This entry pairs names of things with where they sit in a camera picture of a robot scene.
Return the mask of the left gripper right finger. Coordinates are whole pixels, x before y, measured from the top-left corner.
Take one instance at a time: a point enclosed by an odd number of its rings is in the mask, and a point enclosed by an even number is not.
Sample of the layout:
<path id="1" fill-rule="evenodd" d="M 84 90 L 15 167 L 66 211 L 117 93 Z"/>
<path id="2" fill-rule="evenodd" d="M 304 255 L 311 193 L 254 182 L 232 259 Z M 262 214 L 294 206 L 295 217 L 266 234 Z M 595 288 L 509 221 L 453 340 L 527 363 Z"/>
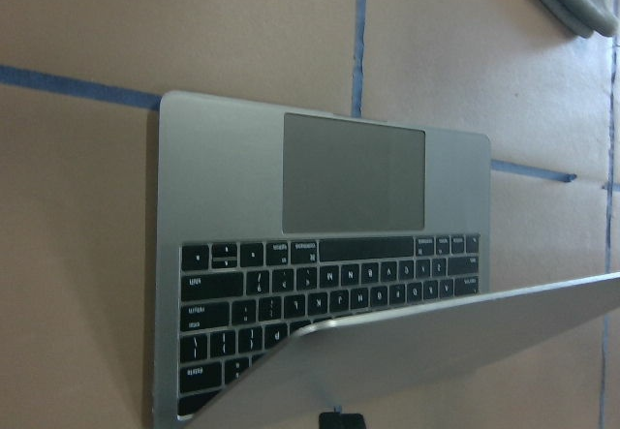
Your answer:
<path id="1" fill-rule="evenodd" d="M 342 414 L 343 429 L 366 429 L 366 423 L 362 414 Z"/>

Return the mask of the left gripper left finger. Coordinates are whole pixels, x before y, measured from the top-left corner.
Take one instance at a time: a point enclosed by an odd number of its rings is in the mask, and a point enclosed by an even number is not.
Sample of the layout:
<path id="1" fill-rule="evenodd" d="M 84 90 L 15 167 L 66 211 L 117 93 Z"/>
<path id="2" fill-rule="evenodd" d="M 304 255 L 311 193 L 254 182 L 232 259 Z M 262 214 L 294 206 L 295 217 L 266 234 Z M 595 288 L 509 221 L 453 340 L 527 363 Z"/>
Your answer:
<path id="1" fill-rule="evenodd" d="M 319 414 L 319 429 L 343 429 L 342 414 L 337 412 Z"/>

